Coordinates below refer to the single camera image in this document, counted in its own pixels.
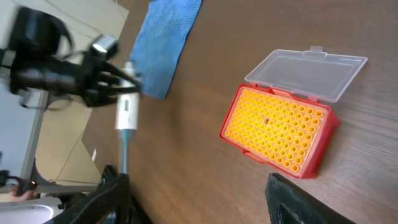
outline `tabletop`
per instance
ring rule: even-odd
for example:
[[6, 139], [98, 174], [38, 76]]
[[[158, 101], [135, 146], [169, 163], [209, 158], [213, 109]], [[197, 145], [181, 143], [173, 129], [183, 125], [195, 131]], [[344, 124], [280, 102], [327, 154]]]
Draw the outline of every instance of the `tabletop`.
[[[121, 34], [125, 60], [147, 10], [135, 0]], [[295, 180], [356, 223], [398, 219], [398, 2], [203, 1], [166, 100], [143, 97], [131, 144], [132, 191], [154, 223], [268, 223], [264, 190], [277, 172], [219, 138], [244, 77], [275, 49], [323, 46], [369, 60], [337, 103], [341, 119], [316, 179]], [[115, 106], [95, 109], [83, 136], [97, 162], [118, 164]]]

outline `floor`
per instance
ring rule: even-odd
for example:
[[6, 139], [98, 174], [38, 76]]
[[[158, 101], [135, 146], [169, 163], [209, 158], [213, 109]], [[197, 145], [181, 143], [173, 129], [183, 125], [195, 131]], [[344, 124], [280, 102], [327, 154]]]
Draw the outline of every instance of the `floor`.
[[[13, 9], [17, 4], [53, 14], [66, 23], [75, 41], [75, 50], [85, 49], [99, 34], [119, 37], [128, 10], [113, 0], [0, 0], [0, 21], [11, 24]], [[0, 26], [0, 44], [4, 45], [7, 27]], [[62, 44], [62, 52], [67, 45]], [[51, 106], [62, 105], [58, 101]], [[100, 172], [81, 142], [91, 110], [73, 102], [61, 111], [44, 114], [37, 146], [36, 159], [39, 172], [47, 180], [60, 184], [98, 182]]]

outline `wooden table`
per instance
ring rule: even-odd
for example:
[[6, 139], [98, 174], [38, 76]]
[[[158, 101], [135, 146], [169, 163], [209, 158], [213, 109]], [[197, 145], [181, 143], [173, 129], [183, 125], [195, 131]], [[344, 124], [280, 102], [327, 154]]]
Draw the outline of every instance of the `wooden table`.
[[[119, 59], [147, 10], [131, 6]], [[398, 2], [203, 1], [166, 100], [143, 97], [131, 145], [132, 191], [154, 223], [268, 223], [276, 172], [218, 137], [238, 85], [274, 49], [323, 46], [369, 58], [340, 101], [342, 124], [319, 176], [292, 180], [356, 223], [398, 220]], [[115, 107], [95, 109], [83, 142], [99, 169], [118, 164]]]

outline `folded cloth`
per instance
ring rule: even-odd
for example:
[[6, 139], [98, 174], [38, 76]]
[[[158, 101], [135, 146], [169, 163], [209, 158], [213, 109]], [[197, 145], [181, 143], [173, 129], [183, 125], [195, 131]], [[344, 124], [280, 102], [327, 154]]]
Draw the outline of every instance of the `folded cloth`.
[[144, 93], [165, 99], [178, 58], [201, 0], [156, 0], [149, 3], [147, 15], [134, 43], [130, 59], [142, 74]]

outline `blue towel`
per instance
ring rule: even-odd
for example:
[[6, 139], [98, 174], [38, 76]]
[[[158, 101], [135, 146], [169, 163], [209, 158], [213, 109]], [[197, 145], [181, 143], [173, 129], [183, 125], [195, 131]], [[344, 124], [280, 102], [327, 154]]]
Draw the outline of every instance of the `blue towel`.
[[130, 59], [142, 74], [144, 93], [164, 100], [170, 88], [178, 58], [201, 0], [156, 0], [132, 48]]

